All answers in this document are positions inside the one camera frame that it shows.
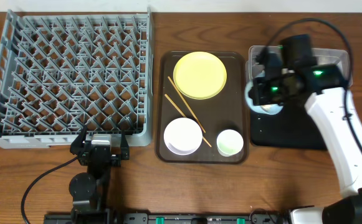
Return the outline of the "grey plastic dish rack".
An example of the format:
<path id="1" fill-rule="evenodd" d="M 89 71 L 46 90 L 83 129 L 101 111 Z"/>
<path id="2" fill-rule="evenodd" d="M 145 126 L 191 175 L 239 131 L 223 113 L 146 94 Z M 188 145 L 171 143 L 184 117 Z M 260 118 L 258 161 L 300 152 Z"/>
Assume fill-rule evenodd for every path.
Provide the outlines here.
<path id="1" fill-rule="evenodd" d="M 6 14 L 0 147 L 69 145 L 83 128 L 130 146 L 152 140 L 153 16 Z"/>

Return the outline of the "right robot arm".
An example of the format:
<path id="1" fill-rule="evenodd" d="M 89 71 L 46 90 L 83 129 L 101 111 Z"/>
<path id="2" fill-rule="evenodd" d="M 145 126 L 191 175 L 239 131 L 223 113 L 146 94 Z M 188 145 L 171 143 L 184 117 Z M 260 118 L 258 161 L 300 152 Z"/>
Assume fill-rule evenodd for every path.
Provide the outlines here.
<path id="1" fill-rule="evenodd" d="M 350 79 L 338 64 L 319 64 L 308 35 L 259 47 L 253 62 L 263 71 L 252 77 L 245 98 L 252 111 L 275 115 L 301 104 L 311 117 L 335 165 L 342 199 L 326 207 L 294 208 L 279 223 L 362 223 L 362 124 Z"/>

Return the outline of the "upper wooden chopstick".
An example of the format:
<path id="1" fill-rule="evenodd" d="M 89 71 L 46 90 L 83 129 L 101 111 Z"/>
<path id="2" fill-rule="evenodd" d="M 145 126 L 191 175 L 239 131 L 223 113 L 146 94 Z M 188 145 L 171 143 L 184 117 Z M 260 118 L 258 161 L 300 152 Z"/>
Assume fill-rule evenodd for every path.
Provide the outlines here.
<path id="1" fill-rule="evenodd" d="M 200 121 L 198 120 L 197 116 L 195 115 L 194 111 L 191 109 L 191 107 L 189 106 L 188 102 L 185 100 L 184 96 L 181 94 L 181 92 L 179 91 L 178 87 L 175 85 L 174 81 L 172 81 L 171 77 L 168 76 L 167 77 L 169 82 L 172 84 L 172 86 L 174 87 L 174 89 L 176 90 L 176 92 L 178 93 L 179 97 L 182 99 L 183 103 L 186 105 L 187 109 L 189 110 L 189 112 L 192 114 L 192 116 L 194 117 L 194 119 L 197 121 L 198 125 L 200 126 L 200 128 L 202 129 L 202 131 L 204 133 L 206 133 L 206 130 L 203 128 L 202 124 L 200 123 Z"/>

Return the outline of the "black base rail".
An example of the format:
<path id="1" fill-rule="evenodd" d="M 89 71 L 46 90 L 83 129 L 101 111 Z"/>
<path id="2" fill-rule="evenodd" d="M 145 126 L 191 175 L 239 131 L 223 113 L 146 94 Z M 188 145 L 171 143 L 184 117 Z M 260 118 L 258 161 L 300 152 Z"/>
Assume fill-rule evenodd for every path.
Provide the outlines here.
<path id="1" fill-rule="evenodd" d="M 252 215 L 148 215 L 147 213 L 127 213 L 106 223 L 122 224 L 271 224 L 291 223 L 287 217 L 264 212 Z"/>

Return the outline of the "white round bowl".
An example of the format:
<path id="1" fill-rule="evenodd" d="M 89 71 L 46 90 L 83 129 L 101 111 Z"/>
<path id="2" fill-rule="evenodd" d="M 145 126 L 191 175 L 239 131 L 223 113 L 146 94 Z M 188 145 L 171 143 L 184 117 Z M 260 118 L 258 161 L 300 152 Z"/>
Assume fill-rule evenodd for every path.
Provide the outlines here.
<path id="1" fill-rule="evenodd" d="M 192 119 L 177 118 L 164 129 L 165 146 L 174 154 L 186 156 L 194 153 L 202 143 L 202 130 Z"/>

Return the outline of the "light blue bowl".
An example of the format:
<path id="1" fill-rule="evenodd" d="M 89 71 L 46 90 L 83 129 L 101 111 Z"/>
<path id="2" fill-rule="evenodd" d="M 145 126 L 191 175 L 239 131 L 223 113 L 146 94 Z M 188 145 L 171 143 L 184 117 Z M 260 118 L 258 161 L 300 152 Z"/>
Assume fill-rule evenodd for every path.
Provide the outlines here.
<path id="1" fill-rule="evenodd" d="M 244 94 L 247 105 L 253 112 L 260 114 L 267 114 L 267 115 L 275 115 L 282 111 L 283 106 L 279 106 L 277 104 L 260 105 L 260 106 L 253 105 L 253 100 L 249 96 L 249 91 L 252 89 L 252 87 L 253 87 L 253 82 L 249 80 L 245 86 Z"/>

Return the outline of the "white cup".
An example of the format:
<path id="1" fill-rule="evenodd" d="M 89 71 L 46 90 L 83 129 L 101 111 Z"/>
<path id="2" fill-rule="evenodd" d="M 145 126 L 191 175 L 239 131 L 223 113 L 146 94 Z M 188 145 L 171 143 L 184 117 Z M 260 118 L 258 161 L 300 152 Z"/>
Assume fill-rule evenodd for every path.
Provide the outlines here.
<path id="1" fill-rule="evenodd" d="M 243 149 L 244 140 L 239 132 L 233 129 L 227 129 L 218 134 L 216 145 L 220 155 L 230 157 L 236 155 Z"/>

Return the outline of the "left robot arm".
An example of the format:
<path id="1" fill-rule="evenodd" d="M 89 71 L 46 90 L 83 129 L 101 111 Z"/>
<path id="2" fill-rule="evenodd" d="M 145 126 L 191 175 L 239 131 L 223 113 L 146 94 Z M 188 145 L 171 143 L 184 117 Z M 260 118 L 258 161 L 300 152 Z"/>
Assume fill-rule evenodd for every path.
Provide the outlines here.
<path id="1" fill-rule="evenodd" d="M 125 132 L 121 132 L 120 152 L 112 153 L 110 136 L 87 139 L 87 127 L 70 145 L 70 152 L 76 156 L 80 165 L 87 167 L 86 172 L 75 175 L 69 183 L 72 210 L 71 222 L 74 224 L 116 224 L 116 211 L 107 207 L 108 188 L 111 168 L 120 167 L 121 161 L 130 158 L 130 147 Z"/>

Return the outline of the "black waste tray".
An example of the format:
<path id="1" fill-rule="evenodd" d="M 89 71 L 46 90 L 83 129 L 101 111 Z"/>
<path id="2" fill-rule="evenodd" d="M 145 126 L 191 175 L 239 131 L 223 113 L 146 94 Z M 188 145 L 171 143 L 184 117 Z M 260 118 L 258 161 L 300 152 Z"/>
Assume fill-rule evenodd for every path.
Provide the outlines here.
<path id="1" fill-rule="evenodd" d="M 283 105 L 275 115 L 250 109 L 250 140 L 256 146 L 326 150 L 315 123 L 299 105 Z"/>

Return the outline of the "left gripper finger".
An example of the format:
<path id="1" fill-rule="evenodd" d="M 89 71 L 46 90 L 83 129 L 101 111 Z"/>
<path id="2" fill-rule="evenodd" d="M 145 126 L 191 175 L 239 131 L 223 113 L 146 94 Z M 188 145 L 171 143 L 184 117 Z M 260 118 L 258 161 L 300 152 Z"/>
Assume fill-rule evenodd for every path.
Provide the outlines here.
<path id="1" fill-rule="evenodd" d="M 75 138 L 75 140 L 70 145 L 70 152 L 73 155 L 79 155 L 84 149 L 84 142 L 87 136 L 87 127 L 84 126 L 80 134 Z"/>
<path id="2" fill-rule="evenodd" d="M 130 147 L 128 141 L 126 140 L 125 131 L 121 131 L 121 141 L 120 141 L 120 150 L 121 150 L 121 160 L 128 160 L 130 158 Z"/>

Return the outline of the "brown serving tray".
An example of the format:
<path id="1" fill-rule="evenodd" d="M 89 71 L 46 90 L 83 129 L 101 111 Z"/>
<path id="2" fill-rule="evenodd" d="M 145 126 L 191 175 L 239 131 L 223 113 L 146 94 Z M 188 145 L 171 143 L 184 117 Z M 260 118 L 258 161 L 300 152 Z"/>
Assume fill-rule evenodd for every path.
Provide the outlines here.
<path id="1" fill-rule="evenodd" d="M 155 153 L 164 162 L 192 163 L 192 164 L 240 164 L 249 155 L 249 135 L 247 127 L 248 108 L 244 98 L 245 74 L 244 58 L 236 52 L 213 52 L 225 65 L 227 81 L 224 88 L 216 96 L 206 100 L 194 100 L 188 97 L 191 109 L 206 130 L 204 137 L 208 142 L 202 141 L 199 149 L 192 154 L 180 156 L 171 152 L 165 145 L 163 134 L 165 127 L 181 114 L 170 103 L 168 95 L 179 109 L 190 119 L 192 114 L 170 84 L 168 78 L 173 76 L 173 70 L 187 51 L 170 51 L 162 56 L 160 61 L 160 85 L 158 90 L 158 128 L 155 140 Z M 217 135 L 226 130 L 233 129 L 240 133 L 244 146 L 240 152 L 233 156 L 224 157 L 217 150 Z"/>

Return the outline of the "yellow round plate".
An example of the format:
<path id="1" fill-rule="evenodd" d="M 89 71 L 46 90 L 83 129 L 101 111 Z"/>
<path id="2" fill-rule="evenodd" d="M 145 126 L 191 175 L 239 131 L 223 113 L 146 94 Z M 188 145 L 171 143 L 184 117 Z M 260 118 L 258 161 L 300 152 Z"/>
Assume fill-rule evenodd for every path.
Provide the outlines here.
<path id="1" fill-rule="evenodd" d="M 184 96 L 206 100 L 216 96 L 225 87 L 227 70 L 214 54 L 191 52 L 176 63 L 173 81 Z"/>

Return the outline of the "clear plastic bin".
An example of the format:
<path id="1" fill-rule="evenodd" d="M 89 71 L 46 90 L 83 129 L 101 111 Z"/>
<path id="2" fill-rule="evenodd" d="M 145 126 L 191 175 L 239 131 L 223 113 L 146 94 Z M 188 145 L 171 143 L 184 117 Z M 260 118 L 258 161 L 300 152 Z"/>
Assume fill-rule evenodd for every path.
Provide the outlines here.
<path id="1" fill-rule="evenodd" d="M 256 77 L 264 77 L 264 66 L 256 62 L 256 57 L 260 54 L 264 45 L 253 45 L 249 49 L 249 59 L 246 62 L 246 84 Z M 336 64 L 343 74 L 348 78 L 349 74 L 349 55 L 347 51 L 340 49 L 312 48 L 313 56 L 317 58 L 318 65 Z"/>

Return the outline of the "lower wooden chopstick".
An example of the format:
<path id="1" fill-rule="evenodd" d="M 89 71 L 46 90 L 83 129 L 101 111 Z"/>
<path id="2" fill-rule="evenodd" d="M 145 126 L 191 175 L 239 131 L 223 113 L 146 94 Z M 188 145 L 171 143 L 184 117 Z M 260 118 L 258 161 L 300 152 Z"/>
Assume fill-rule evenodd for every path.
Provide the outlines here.
<path id="1" fill-rule="evenodd" d="M 184 117 L 187 118 L 187 116 L 181 111 L 181 109 L 175 104 L 175 102 L 167 95 L 164 94 L 165 98 L 172 104 L 172 106 L 178 111 L 178 113 Z M 203 130 L 202 125 L 200 125 L 200 123 L 198 122 L 197 118 L 195 118 L 195 122 L 197 122 L 197 124 L 200 126 L 200 128 Z M 212 147 L 212 145 L 210 144 L 210 142 L 203 136 L 202 140 L 209 146 Z"/>

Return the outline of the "wooden chopstick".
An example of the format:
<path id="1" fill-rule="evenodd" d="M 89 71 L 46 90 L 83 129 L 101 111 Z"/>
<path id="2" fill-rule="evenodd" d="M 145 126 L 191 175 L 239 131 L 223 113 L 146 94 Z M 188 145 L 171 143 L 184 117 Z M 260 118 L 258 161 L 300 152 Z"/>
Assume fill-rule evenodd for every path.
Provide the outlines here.
<path id="1" fill-rule="evenodd" d="M 174 89 L 176 90 L 176 92 L 178 93 L 179 97 L 182 99 L 183 103 L 186 105 L 187 109 L 189 110 L 189 112 L 192 114 L 192 116 L 194 117 L 194 119 L 197 121 L 198 125 L 200 126 L 200 128 L 202 129 L 202 131 L 204 133 L 206 133 L 206 130 L 203 128 L 202 124 L 200 123 L 200 121 L 198 120 L 197 116 L 195 115 L 194 111 L 191 109 L 191 107 L 189 106 L 188 102 L 185 100 L 184 96 L 181 94 L 181 92 L 179 91 L 178 87 L 175 85 L 174 81 L 172 81 L 171 77 L 168 76 L 167 77 L 169 82 L 172 84 L 172 86 L 174 87 Z"/>
<path id="2" fill-rule="evenodd" d="M 172 106 L 178 111 L 178 113 L 184 117 L 187 118 L 187 116 L 181 111 L 181 109 L 175 104 L 175 102 L 167 95 L 164 94 L 165 98 L 172 104 Z M 197 118 L 195 118 L 195 122 L 197 122 L 197 124 L 200 126 L 200 128 L 203 130 L 202 125 L 200 125 L 200 123 L 198 122 Z M 212 147 L 212 145 L 210 144 L 210 142 L 203 136 L 202 140 L 209 146 Z"/>

